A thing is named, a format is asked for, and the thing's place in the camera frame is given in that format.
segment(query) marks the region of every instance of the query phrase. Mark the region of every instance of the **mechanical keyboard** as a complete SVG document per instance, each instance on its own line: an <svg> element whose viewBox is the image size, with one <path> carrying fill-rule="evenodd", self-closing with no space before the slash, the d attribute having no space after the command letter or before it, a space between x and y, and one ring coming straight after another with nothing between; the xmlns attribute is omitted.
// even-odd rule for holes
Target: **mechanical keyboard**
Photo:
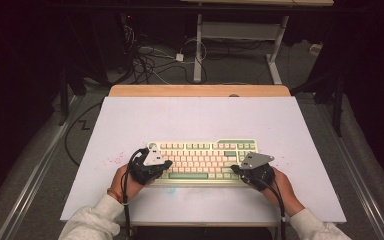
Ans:
<svg viewBox="0 0 384 240"><path fill-rule="evenodd" d="M230 166L240 165L249 152L258 152L251 139L216 142L151 142L164 160L173 164L152 185L156 186L247 186Z"/></svg>

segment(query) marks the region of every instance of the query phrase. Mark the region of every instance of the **wrist strap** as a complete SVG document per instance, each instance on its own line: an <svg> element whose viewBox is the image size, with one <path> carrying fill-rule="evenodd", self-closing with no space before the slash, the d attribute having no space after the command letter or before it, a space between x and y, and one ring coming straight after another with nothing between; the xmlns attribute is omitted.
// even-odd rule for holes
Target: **wrist strap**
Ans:
<svg viewBox="0 0 384 240"><path fill-rule="evenodd" d="M112 194L114 194L115 195L115 197L116 197L116 200L117 200L117 202L119 202L119 203L121 203L121 196L120 195L118 195L118 193L116 193L114 190L112 190L112 188L108 188L107 189L107 194L108 193L112 193Z"/></svg>

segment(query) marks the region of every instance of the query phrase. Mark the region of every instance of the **person's left hand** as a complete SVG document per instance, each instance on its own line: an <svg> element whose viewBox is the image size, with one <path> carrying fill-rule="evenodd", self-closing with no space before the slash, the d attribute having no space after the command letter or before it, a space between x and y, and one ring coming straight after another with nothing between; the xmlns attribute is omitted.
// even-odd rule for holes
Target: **person's left hand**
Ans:
<svg viewBox="0 0 384 240"><path fill-rule="evenodd" d="M119 196L123 199L123 193L121 191L121 182L123 182L124 187L124 173L127 170L127 164L117 169L117 172L114 175L113 181L111 183L111 189L115 191ZM130 202L139 192L142 190L144 186L137 183L135 180L132 179L132 176L129 174L129 177L127 179L127 197L128 201ZM109 192L108 193L111 197L117 199L117 197Z"/></svg>

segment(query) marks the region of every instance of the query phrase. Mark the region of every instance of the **spacebar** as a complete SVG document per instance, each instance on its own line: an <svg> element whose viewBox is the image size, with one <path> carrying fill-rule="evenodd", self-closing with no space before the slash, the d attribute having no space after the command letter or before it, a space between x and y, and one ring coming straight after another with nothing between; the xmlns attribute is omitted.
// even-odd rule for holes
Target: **spacebar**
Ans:
<svg viewBox="0 0 384 240"><path fill-rule="evenodd" d="M170 173L170 179L208 179L207 173Z"/></svg>

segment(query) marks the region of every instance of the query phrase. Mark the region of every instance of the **hand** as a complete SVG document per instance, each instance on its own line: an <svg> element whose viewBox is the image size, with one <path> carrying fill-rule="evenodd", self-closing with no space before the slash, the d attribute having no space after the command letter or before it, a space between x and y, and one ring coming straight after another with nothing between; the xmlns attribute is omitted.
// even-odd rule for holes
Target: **hand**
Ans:
<svg viewBox="0 0 384 240"><path fill-rule="evenodd" d="M276 174L275 181L277 182L277 185L279 186L280 194L282 195L283 204L285 205L285 212L290 217L292 217L293 215L303 210L304 206L295 196L294 190L292 188L292 184L289 181L288 177L283 172L277 170L276 168L274 167L272 168L274 170L274 173ZM272 188L276 192L278 192L274 181L272 183ZM263 193L263 195L267 198L267 200L269 200L269 202L279 207L279 202L277 201L277 198L272 193L272 191L270 191L270 189L266 188L263 191L261 191L261 193Z"/></svg>
<svg viewBox="0 0 384 240"><path fill-rule="evenodd" d="M124 173L127 170L127 164L117 169L117 172L114 175L113 181L111 183L111 189L115 191L119 196L123 197L123 193L121 191L121 182L123 177L123 186L124 186ZM127 197L128 201L130 202L139 192L142 190L144 186L137 183L132 179L132 176L129 174L129 177L127 179ZM111 197L114 199L117 199L117 196L115 196L113 193L108 193Z"/></svg>

